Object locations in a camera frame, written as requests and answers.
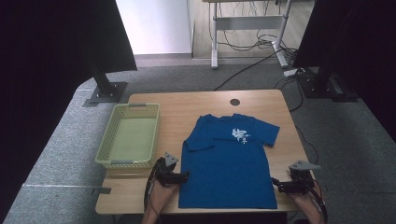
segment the green plastic basket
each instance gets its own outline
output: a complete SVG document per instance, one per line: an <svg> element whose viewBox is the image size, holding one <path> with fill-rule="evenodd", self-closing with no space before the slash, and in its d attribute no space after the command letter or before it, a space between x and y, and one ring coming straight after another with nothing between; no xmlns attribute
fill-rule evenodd
<svg viewBox="0 0 396 224"><path fill-rule="evenodd" d="M155 163L160 105L115 105L95 161L107 169L149 169Z"/></svg>

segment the desk leg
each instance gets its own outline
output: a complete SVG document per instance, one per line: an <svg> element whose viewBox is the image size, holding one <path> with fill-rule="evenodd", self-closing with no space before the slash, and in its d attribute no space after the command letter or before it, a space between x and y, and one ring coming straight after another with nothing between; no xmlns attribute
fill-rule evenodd
<svg viewBox="0 0 396 224"><path fill-rule="evenodd" d="M283 14L283 20L280 25L279 34L277 36L276 42L273 42L274 51L276 52L277 59L279 60L279 63L282 66L282 68L288 67L288 63L285 60L285 56L281 51L280 44L282 43L283 34L285 33L285 29L286 29L286 23L288 22L290 7L291 7L291 0L288 0L288 3L286 4L286 8L285 8L285 13Z"/></svg>
<svg viewBox="0 0 396 224"><path fill-rule="evenodd" d="M213 8L212 69L218 69L218 27L216 25L218 19L218 4L214 3Z"/></svg>

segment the white desk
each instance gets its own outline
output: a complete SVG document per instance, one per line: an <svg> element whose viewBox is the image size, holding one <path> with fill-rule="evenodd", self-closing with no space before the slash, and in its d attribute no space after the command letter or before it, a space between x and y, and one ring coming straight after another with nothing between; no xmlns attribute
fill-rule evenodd
<svg viewBox="0 0 396 224"><path fill-rule="evenodd" d="M283 55L280 43L285 32L286 23L289 18L289 12L291 7L291 0L288 0L283 15L276 16L257 16L257 17L218 17L218 3L227 2L249 2L247 0L235 1L235 0L202 0L203 2L213 3L213 21L212 26L214 30L213 41L212 41L212 63L213 69L218 68L218 39L217 33L219 30L260 30L260 29L277 29L279 33L276 41L272 42L276 57L279 60L280 65L283 68L288 67L288 63Z"/></svg>

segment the wooden tabletop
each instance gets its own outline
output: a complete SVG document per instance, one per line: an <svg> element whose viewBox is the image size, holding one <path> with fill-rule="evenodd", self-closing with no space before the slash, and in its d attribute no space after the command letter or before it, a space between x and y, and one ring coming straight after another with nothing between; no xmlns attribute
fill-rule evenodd
<svg viewBox="0 0 396 224"><path fill-rule="evenodd" d="M239 105L231 105L236 99ZM307 161L300 138L291 119L281 91L200 91L173 93L134 94L129 103L158 103L161 111L160 133L156 158L169 152L181 158L183 141L190 135L196 121L202 115L216 117L239 113L261 119L280 127L276 143L266 147L270 173L280 181L289 181L289 165L298 160ZM177 163L175 173L180 171ZM104 188L111 188L110 194L100 194L96 204L99 214L142 214L143 198L150 170L122 174L107 171ZM278 209L180 209L178 193L165 206L162 213L217 213L217 212L283 212L297 211L293 202L275 187Z"/></svg>

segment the blue t-shirt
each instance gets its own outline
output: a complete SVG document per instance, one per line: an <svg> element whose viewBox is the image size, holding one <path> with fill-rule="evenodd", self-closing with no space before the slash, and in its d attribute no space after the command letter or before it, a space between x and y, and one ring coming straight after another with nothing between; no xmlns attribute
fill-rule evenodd
<svg viewBox="0 0 396 224"><path fill-rule="evenodd" d="M273 146L279 127L233 114L198 118L184 141L180 208L269 208L276 197L263 145Z"/></svg>

